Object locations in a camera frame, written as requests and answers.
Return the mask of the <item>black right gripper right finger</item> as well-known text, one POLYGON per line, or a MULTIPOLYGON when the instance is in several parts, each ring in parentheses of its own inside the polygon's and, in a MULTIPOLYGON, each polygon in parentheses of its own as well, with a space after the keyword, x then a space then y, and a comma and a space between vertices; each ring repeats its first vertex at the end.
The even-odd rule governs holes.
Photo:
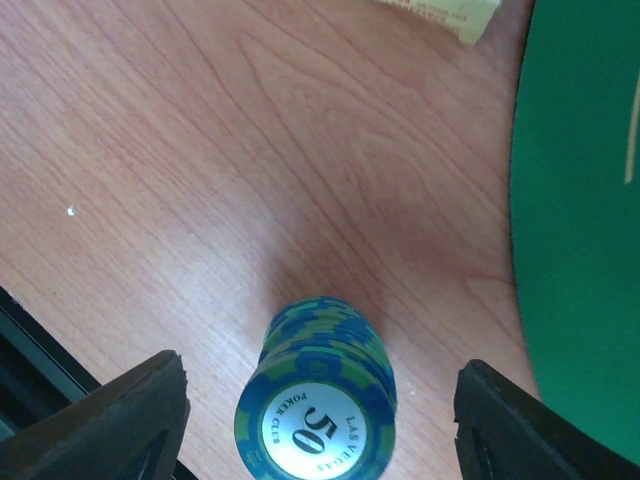
POLYGON ((637 479, 598 443, 482 360, 459 371, 455 447, 464 479, 637 479))

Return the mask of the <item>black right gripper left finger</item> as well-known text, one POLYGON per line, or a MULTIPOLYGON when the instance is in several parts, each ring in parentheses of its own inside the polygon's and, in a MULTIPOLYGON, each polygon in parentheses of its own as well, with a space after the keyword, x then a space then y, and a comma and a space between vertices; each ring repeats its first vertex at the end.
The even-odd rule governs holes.
POLYGON ((4 479, 169 479, 190 405, 181 356, 163 350, 1 443, 4 479))

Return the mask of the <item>green blue 50 chip stack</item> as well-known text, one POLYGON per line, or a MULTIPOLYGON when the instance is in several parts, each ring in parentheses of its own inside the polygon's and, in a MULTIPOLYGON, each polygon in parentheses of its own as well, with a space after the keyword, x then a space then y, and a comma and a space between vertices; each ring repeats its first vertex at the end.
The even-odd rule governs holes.
POLYGON ((395 443, 397 390, 368 319, 330 296, 269 324, 237 404, 239 455, 256 479, 378 479, 395 443))

